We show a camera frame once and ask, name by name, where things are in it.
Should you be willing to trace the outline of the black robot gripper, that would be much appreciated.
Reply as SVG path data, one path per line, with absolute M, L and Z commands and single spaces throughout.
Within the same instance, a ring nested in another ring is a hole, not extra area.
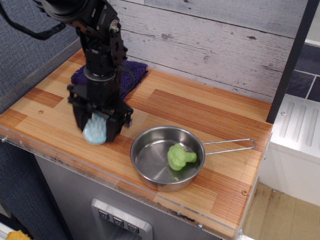
M 86 85 L 70 84 L 68 102 L 72 104 L 73 114 L 78 128 L 83 131 L 92 114 L 105 118 L 106 142 L 113 142 L 121 132 L 123 125 L 132 124 L 133 109 L 120 98 L 121 76 L 87 79 Z

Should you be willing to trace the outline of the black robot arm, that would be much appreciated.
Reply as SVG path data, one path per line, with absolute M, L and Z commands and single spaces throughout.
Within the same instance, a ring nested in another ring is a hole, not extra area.
M 117 12 L 106 0 L 38 0 L 36 4 L 79 35 L 86 83 L 67 86 L 78 128 L 91 144 L 113 142 L 123 126 L 131 125 L 133 113 L 120 97 L 128 49 Z

